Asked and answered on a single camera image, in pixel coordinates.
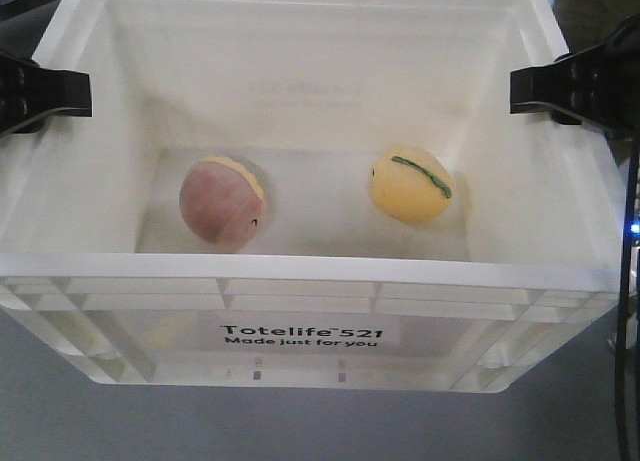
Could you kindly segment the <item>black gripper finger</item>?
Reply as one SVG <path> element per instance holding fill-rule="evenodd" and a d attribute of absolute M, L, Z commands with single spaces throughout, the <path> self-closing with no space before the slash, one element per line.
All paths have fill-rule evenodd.
<path fill-rule="evenodd" d="M 51 116 L 91 117 L 90 77 L 1 51 L 1 135 L 41 130 Z"/>
<path fill-rule="evenodd" d="M 564 125 L 639 132 L 639 20 L 625 19 L 603 42 L 551 64 L 510 73 L 512 114 L 549 112 Z"/>

